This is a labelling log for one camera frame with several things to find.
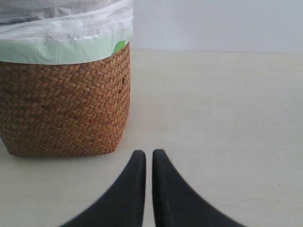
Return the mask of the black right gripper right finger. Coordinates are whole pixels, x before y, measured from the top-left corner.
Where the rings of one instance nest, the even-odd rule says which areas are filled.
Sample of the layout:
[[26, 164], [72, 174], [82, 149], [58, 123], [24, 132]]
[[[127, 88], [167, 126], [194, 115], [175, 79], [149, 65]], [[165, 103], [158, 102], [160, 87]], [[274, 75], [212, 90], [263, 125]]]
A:
[[152, 154], [152, 202], [157, 227], [241, 227], [197, 194], [166, 152]]

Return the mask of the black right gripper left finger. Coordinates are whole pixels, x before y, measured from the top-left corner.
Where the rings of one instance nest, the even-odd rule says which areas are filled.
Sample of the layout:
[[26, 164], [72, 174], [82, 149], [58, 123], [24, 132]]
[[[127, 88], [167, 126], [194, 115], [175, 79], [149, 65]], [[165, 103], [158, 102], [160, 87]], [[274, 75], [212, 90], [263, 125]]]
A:
[[146, 192], [146, 155], [132, 153], [126, 167], [108, 190], [64, 227], [141, 227]]

